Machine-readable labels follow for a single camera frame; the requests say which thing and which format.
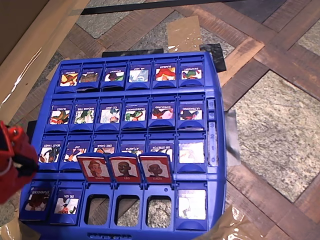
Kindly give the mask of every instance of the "cardboard box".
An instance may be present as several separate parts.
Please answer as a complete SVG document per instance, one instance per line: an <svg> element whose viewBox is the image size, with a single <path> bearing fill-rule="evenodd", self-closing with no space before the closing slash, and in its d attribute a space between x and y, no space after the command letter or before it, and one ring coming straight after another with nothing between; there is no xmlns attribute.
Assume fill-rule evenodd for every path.
<svg viewBox="0 0 320 240"><path fill-rule="evenodd" d="M89 0L0 1L0 115L10 122Z"/></svg>

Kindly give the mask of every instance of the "red character card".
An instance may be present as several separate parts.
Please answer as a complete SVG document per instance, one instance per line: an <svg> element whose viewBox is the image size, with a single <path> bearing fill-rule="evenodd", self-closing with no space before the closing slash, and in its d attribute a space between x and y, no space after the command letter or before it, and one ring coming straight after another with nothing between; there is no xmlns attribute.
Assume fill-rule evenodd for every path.
<svg viewBox="0 0 320 240"><path fill-rule="evenodd" d="M78 162L88 182L110 183L110 175L104 157L78 156Z"/></svg>
<svg viewBox="0 0 320 240"><path fill-rule="evenodd" d="M140 161L148 183L172 183L170 161L166 155L141 155Z"/></svg>
<svg viewBox="0 0 320 240"><path fill-rule="evenodd" d="M118 183L140 183L138 160L131 156L113 156L109 158L114 178Z"/></svg>

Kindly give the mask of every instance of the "character card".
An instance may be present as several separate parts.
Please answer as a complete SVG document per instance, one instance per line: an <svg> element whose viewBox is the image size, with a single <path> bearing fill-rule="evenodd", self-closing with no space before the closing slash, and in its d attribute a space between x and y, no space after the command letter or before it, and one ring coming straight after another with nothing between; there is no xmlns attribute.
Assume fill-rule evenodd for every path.
<svg viewBox="0 0 320 240"><path fill-rule="evenodd" d="M140 156L146 180L149 183L172 182L168 156Z"/></svg>
<svg viewBox="0 0 320 240"><path fill-rule="evenodd" d="M92 83L92 82L98 81L101 71L102 71L101 68L84 69L82 71L82 75L79 80L79 83Z"/></svg>
<svg viewBox="0 0 320 240"><path fill-rule="evenodd" d="M77 156L85 154L89 147L88 141L70 141L66 148L64 162L78 162Z"/></svg>
<svg viewBox="0 0 320 240"><path fill-rule="evenodd" d="M179 163L181 164L203 164L205 162L204 140L180 140L179 141Z"/></svg>
<svg viewBox="0 0 320 240"><path fill-rule="evenodd" d="M145 121L146 104L128 104L125 106L125 122Z"/></svg>
<svg viewBox="0 0 320 240"><path fill-rule="evenodd" d="M172 81L176 80L175 63L172 64L156 64L155 65L155 80L156 81Z"/></svg>
<svg viewBox="0 0 320 240"><path fill-rule="evenodd" d="M106 103L100 105L101 124L118 124L120 122L121 103Z"/></svg>
<svg viewBox="0 0 320 240"><path fill-rule="evenodd" d="M59 189L54 213L75 215L81 193L81 190Z"/></svg>
<svg viewBox="0 0 320 240"><path fill-rule="evenodd" d="M201 103L180 103L180 120L202 120L203 108Z"/></svg>
<svg viewBox="0 0 320 240"><path fill-rule="evenodd" d="M37 212L45 211L51 193L52 188L50 187L32 187L24 210Z"/></svg>
<svg viewBox="0 0 320 240"><path fill-rule="evenodd" d="M111 67L105 70L105 82L123 81L126 67Z"/></svg>
<svg viewBox="0 0 320 240"><path fill-rule="evenodd" d="M174 102L155 102L152 104L151 119L173 119L174 109Z"/></svg>
<svg viewBox="0 0 320 240"><path fill-rule="evenodd" d="M151 65L133 65L130 67L129 83L145 83L149 80Z"/></svg>
<svg viewBox="0 0 320 240"><path fill-rule="evenodd" d="M68 124L72 105L53 105L49 124Z"/></svg>
<svg viewBox="0 0 320 240"><path fill-rule="evenodd" d="M150 152L158 152L169 155L170 161L174 159L174 144L173 143L151 143L149 145Z"/></svg>
<svg viewBox="0 0 320 240"><path fill-rule="evenodd" d="M110 175L104 157L79 156L78 161L88 182L110 182Z"/></svg>
<svg viewBox="0 0 320 240"><path fill-rule="evenodd" d="M178 190L179 218L206 220L206 190Z"/></svg>
<svg viewBox="0 0 320 240"><path fill-rule="evenodd" d="M116 152L116 141L95 141L93 144L93 151L104 155L114 154Z"/></svg>
<svg viewBox="0 0 320 240"><path fill-rule="evenodd" d="M144 152L145 145L143 144L121 144L121 152L122 153L131 153L136 156L139 156Z"/></svg>
<svg viewBox="0 0 320 240"><path fill-rule="evenodd" d="M44 141L42 143L39 162L44 164L58 162L62 141Z"/></svg>
<svg viewBox="0 0 320 240"><path fill-rule="evenodd" d="M95 103L77 104L75 106L74 124L93 124L95 108Z"/></svg>
<svg viewBox="0 0 320 240"><path fill-rule="evenodd" d="M75 87L77 85L79 69L63 70L61 72L60 87Z"/></svg>
<svg viewBox="0 0 320 240"><path fill-rule="evenodd" d="M183 66L182 80L202 79L202 66Z"/></svg>
<svg viewBox="0 0 320 240"><path fill-rule="evenodd" d="M139 183L141 181L136 157L114 156L109 160L117 182Z"/></svg>

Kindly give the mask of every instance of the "stone tile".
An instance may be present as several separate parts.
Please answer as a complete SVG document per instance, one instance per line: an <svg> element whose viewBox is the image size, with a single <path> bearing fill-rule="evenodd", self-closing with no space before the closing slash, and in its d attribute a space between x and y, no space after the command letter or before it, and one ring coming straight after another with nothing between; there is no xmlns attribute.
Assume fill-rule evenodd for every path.
<svg viewBox="0 0 320 240"><path fill-rule="evenodd" d="M52 69L64 59L63 56L59 52L55 52L47 66L44 68L43 72L41 73L40 77L37 79L37 81L34 83L32 89L30 90L29 94L33 92L37 87L39 87L41 84L43 84L47 79L46 76L52 71Z"/></svg>
<svg viewBox="0 0 320 240"><path fill-rule="evenodd" d="M7 224L14 218L15 207L11 204L10 201L7 201L5 204L0 205L0 227L4 224Z"/></svg>
<svg viewBox="0 0 320 240"><path fill-rule="evenodd" d="M145 35L139 42L132 46L130 50L134 51L146 49L163 49L165 53L168 53L167 24L182 18L184 18L182 14L174 11L169 16L167 16L158 26L156 26L147 35ZM204 44L220 43L224 57L226 57L235 49L233 46L217 37L213 33L207 31L203 27L201 27L201 35Z"/></svg>
<svg viewBox="0 0 320 240"><path fill-rule="evenodd" d="M320 56L320 20L299 39L298 44Z"/></svg>
<svg viewBox="0 0 320 240"><path fill-rule="evenodd" d="M294 202L320 171L319 101L269 71L233 108L241 160Z"/></svg>
<svg viewBox="0 0 320 240"><path fill-rule="evenodd" d="M145 0L91 0L86 7L94 8L113 5L138 4L143 3L144 1ZM93 38L98 39L129 13L129 11L124 11L83 15L79 16L76 23Z"/></svg>

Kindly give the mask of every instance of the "blue plastic tray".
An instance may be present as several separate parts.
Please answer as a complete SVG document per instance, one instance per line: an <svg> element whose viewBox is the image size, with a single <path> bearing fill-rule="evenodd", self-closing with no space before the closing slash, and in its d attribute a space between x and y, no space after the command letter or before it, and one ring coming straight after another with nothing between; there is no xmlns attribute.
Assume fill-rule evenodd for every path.
<svg viewBox="0 0 320 240"><path fill-rule="evenodd" d="M168 68L175 68L175 75L173 71L163 74ZM173 108L172 118L152 117L159 114L156 107ZM103 110L110 109L113 109L113 118L102 114ZM141 112L132 113L134 109ZM185 143L203 145L203 159L180 160ZM19 217L41 233L41 239L187 240L207 232L224 212L223 101L217 72L207 52L62 61L43 99L32 145L42 156L39 157L40 169L33 181L22 189ZM68 159L99 148L107 149L107 154L132 149L140 152L167 149L163 153L171 158L173 182L151 184L142 175L139 184L114 180L107 184L88 183L79 164ZM179 215L180 193L188 190L205 195L205 201L200 203L204 206L205 218L187 219ZM49 193L43 211L30 210L28 205L30 194L37 191ZM104 225L86 224L92 195L109 198ZM136 226L117 226L115 222L117 198L122 195L140 199ZM147 204L153 196L171 199L171 220L167 228L147 226ZM75 214L57 213L63 211L56 209L59 201L66 202L66 206L73 204L66 211Z"/></svg>

